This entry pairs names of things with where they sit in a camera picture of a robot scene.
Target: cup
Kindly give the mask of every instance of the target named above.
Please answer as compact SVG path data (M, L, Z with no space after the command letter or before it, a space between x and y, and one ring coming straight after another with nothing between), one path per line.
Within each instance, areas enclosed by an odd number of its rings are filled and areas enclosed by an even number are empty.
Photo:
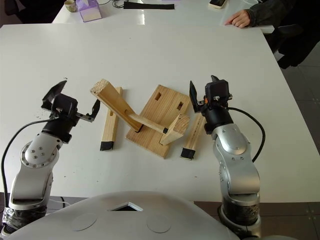
M66 9L68 9L68 11L71 13L75 13L77 11L77 5L74 0L66 0L64 2L64 5L65 5Z

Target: purple tissue box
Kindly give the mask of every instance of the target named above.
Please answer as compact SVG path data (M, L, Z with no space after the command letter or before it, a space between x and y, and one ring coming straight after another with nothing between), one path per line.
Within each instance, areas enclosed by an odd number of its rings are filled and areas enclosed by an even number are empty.
M97 0L76 0L75 2L84 22L102 18Z

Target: wooden piece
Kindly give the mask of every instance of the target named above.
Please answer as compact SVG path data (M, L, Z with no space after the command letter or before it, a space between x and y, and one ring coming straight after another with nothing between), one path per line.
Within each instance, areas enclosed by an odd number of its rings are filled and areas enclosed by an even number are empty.
M156 130L157 132L159 132L161 134L166 133L168 131L168 128L161 126L160 124L157 124L153 121L150 121L149 119L147 119L143 116L137 115L135 113L129 114L129 117L132 118L133 120L143 124L143 125L146 125L149 128Z
M134 131L138 132L140 130L142 124L127 115L134 114L135 112L110 82L102 79L93 86L90 92L122 118Z
M201 113L197 113L195 120L192 125L191 132L186 139L186 142L183 146L181 157L192 160L196 153L196 146L198 143L199 136L201 132L204 130L204 125L206 123L206 119Z
M160 139L160 144L167 145L181 138L189 125L190 118L185 114L179 114L169 126L168 132Z
M188 95L158 85L140 116L168 128L179 114L184 114L187 111L189 103ZM170 149L170 144L160 144L162 136L163 134L160 132L144 126L138 133L130 129L126 138L165 158Z
M122 87L116 87L116 91L122 96ZM113 111L108 109L105 125L102 135L102 141L100 145L100 151L112 150L116 141L117 128L118 128L118 116Z

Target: rectangular slot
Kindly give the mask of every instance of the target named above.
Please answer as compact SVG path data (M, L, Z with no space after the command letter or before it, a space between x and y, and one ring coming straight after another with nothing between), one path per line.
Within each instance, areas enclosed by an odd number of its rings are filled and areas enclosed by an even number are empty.
M125 202L121 205L116 206L113 209L110 209L109 211L118 212L118 211L124 211L124 212L141 212L143 209L137 205L135 205L132 202Z
M158 93L157 93L157 95L155 96L155 100L157 100L157 101L158 101L160 97L161 97L161 93L160 93L160 92L158 92Z
M182 106L183 106L183 104L184 104L184 103L181 101L176 109L178 109L178 110L180 111L181 108L182 108Z

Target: white table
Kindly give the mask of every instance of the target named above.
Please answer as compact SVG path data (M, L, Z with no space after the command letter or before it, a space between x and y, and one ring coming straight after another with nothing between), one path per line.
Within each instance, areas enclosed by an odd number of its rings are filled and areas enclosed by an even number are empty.
M78 100L81 113L91 111L96 99L90 89L101 78L122 86L125 99L140 113L158 84L188 94L192 80L201 96L212 74L229 82L230 106L251 113L266 131L255 163L261 201L319 201L318 151L259 29L5 25L0 29L0 152L22 125L47 119L49 113L40 109L42 98L64 78L68 82L63 93ZM80 120L72 129L72 140L60 150L53 170L52 195L91 197L150 190L194 201L221 200L210 136L202 134L195 160L180 158L186 136L175 141L167 159L162 159L125 140L129 127L119 121L115 149L101 152L106 114L102 106L93 123ZM188 114L195 116L192 107ZM231 115L252 142L254 155L260 129L240 113ZM5 162L9 189L20 169L20 150L42 127L30 126L13 142Z
M209 0L131 0L145 4L174 4L174 10L157 9L118 9L112 3L100 5L102 19L90 23L123 25L178 25L178 26L223 26L225 21L239 10L249 8L244 0L227 0L222 9L208 7ZM53 23L82 23L79 12L69 12L64 6ZM272 25L259 26L263 33L274 31Z

